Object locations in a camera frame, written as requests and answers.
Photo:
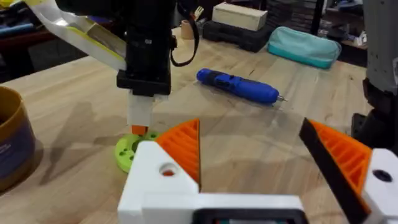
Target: orange ribbed surface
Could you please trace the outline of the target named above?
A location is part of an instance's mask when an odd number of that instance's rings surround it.
[[[168,130],[155,140],[197,183],[200,183],[199,119]]]
[[[360,197],[372,155],[371,148],[324,124],[310,122],[345,179]]]

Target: white box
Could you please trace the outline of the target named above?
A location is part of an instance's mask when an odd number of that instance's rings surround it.
[[[213,8],[213,21],[257,31],[266,23],[267,11],[235,6],[223,2]]]

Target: yellow tape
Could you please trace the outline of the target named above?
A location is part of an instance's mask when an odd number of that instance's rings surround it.
[[[107,48],[105,45],[99,43],[98,41],[92,39],[91,37],[89,37],[87,34],[83,33],[82,31],[74,28],[74,27],[67,27],[68,30],[73,31],[74,33],[78,34],[79,36],[81,36],[82,38],[90,41],[91,43],[97,45],[98,47],[102,48],[103,50],[107,51],[108,53],[110,53],[111,55],[115,56],[117,59],[119,60],[124,60],[124,58],[120,55],[118,55],[117,53],[115,53],[114,51],[112,51],[111,49]]]
[[[28,4],[28,6],[36,6],[38,4],[42,4],[45,1],[47,1],[47,0],[24,0],[24,2],[26,2],[26,4]]]

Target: cardboard tube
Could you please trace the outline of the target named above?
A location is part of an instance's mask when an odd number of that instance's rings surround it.
[[[192,27],[187,20],[181,21],[181,38],[185,40],[193,40]]]

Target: orange nozzle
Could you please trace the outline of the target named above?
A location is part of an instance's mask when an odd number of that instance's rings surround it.
[[[145,135],[148,131],[147,126],[140,126],[140,125],[132,125],[131,132],[137,135]]]

